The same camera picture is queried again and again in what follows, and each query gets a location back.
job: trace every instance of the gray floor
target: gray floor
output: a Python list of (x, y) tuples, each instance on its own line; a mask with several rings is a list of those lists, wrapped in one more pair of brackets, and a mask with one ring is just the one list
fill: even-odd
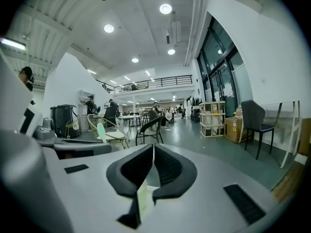
[[(289, 155), (283, 169), (280, 169), (285, 151), (273, 148), (269, 154), (269, 145), (262, 144), (258, 160), (255, 159), (258, 149), (258, 141), (252, 140), (247, 144), (247, 151), (244, 151), (245, 143), (236, 144), (225, 137), (204, 138), (200, 134), (199, 123), (194, 123), (189, 119), (176, 120), (174, 124), (167, 124), (171, 132), (161, 130), (163, 142), (165, 144), (179, 146), (197, 153), (220, 159), (235, 167), (254, 180), (258, 181), (271, 190), (283, 178), (286, 171), (293, 162), (293, 156)], [(135, 145), (135, 129), (132, 129), (129, 146)], [(81, 136), (85, 140), (94, 140), (92, 132)], [(156, 143), (156, 139), (145, 138), (145, 143)], [(113, 146), (113, 151), (121, 150), (121, 145)], [(155, 167), (147, 177), (148, 185), (159, 186), (158, 175)]]

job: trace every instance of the black rubber pad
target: black rubber pad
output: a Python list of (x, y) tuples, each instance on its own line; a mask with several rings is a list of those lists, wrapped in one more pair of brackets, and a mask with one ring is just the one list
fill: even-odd
[(258, 221), (265, 215), (265, 212), (256, 205), (239, 185), (232, 184), (224, 187), (224, 190), (249, 224)]
[(78, 165), (78, 166), (66, 167), (66, 168), (64, 168), (64, 170), (66, 171), (66, 173), (74, 173), (74, 172), (82, 171), (82, 170), (87, 169), (87, 168), (89, 168), (87, 165), (82, 164), (82, 165)]

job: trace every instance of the fluorescent light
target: fluorescent light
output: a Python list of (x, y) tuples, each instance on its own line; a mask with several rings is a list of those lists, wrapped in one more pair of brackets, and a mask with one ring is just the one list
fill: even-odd
[(160, 6), (160, 12), (162, 14), (169, 14), (171, 11), (172, 11), (172, 7), (167, 3)]
[(110, 25), (110, 24), (107, 24), (104, 26), (104, 30), (107, 32), (107, 33), (111, 33), (113, 32), (113, 26)]
[(175, 50), (174, 49), (170, 49), (170, 50), (168, 50), (168, 52), (167, 52), (169, 55), (172, 55), (172, 54), (174, 54), (175, 53)]
[(90, 69), (88, 69), (87, 71), (90, 72), (90, 73), (96, 74), (96, 72), (93, 72), (93, 71), (90, 70)]
[(18, 48), (18, 49), (26, 50), (26, 45), (25, 44), (18, 43), (16, 41), (5, 39), (5, 38), (1, 39), (0, 41), (1, 41), (1, 43), (9, 45), (11, 47), (15, 47), (15, 48)]

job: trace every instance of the ceiling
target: ceiling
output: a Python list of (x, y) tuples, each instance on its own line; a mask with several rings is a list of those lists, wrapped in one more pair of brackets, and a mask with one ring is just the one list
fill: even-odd
[[(161, 14), (169, 3), (175, 13)], [(187, 53), (193, 0), (25, 0), (7, 37), (26, 44), (26, 51), (1, 44), (10, 66), (34, 69), (35, 83), (44, 83), (47, 71), (56, 68), (69, 52), (107, 80), (138, 70), (182, 65)], [(180, 37), (167, 44), (164, 29), (181, 25)], [(106, 33), (104, 25), (114, 26)], [(168, 49), (176, 53), (168, 55)], [(137, 57), (138, 63), (131, 59)]]
[[(152, 94), (144, 94), (144, 95), (135, 95), (136, 102), (138, 103), (144, 103), (151, 101), (150, 98), (153, 98), (157, 101), (163, 101), (163, 100), (170, 100), (172, 101), (173, 96), (175, 96), (176, 100), (181, 100), (184, 98), (188, 98), (191, 95), (191, 92), (193, 89), (189, 90), (182, 90), (182, 91), (170, 91), (170, 92), (157, 92), (157, 93), (152, 93)], [(131, 105), (132, 103), (128, 103), (127, 101), (133, 101), (133, 95), (129, 95), (128, 97), (123, 97), (123, 98), (114, 98), (115, 102), (119, 104), (127, 104)]]

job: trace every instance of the white pillar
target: white pillar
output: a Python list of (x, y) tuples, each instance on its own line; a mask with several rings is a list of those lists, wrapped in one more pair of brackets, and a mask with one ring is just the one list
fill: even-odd
[(132, 111), (135, 113), (136, 112), (136, 98), (134, 95), (133, 95), (132, 101), (133, 101), (133, 110)]

